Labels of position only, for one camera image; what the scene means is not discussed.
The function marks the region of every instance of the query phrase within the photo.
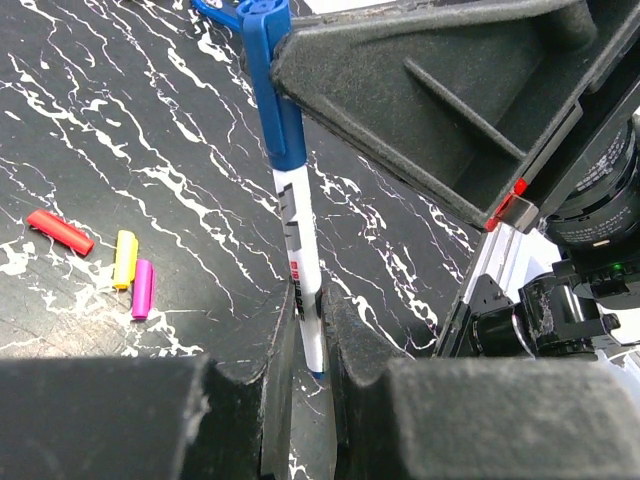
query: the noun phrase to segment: magenta pen cap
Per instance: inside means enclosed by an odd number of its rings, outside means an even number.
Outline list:
[[[133,283],[133,318],[146,320],[153,308],[156,272],[148,260],[138,259]]]

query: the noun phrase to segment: pen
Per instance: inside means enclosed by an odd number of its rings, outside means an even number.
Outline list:
[[[311,209],[302,113],[295,103],[278,95],[269,78],[273,51],[291,31],[289,2],[247,0],[237,12],[273,167],[307,367],[312,375],[321,378],[324,373],[320,318],[322,274]]]

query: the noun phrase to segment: blue plastic part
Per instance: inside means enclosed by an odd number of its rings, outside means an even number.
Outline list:
[[[215,8],[204,0],[191,0],[191,5],[198,12],[214,22],[220,23],[225,27],[229,27],[234,32],[240,31],[240,20],[236,9],[231,5],[222,2],[222,7]]]
[[[276,93],[269,76],[273,51],[291,31],[289,1],[247,0],[237,12],[271,166],[294,170],[307,161],[302,113]]]

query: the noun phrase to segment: table surface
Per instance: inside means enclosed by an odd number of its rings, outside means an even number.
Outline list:
[[[0,25],[0,356],[215,357],[207,339],[288,275],[240,39],[188,0],[20,0]],[[324,278],[396,348],[429,354],[478,235],[305,125]],[[94,251],[30,229],[37,208]],[[144,323],[111,287],[119,229],[156,268]],[[300,342],[295,359],[292,478],[323,479],[328,392]]]

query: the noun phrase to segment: camera lens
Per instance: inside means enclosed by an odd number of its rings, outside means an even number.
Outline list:
[[[547,219],[547,237],[572,249],[597,248],[626,238],[640,223],[639,186],[638,148],[630,121]]]

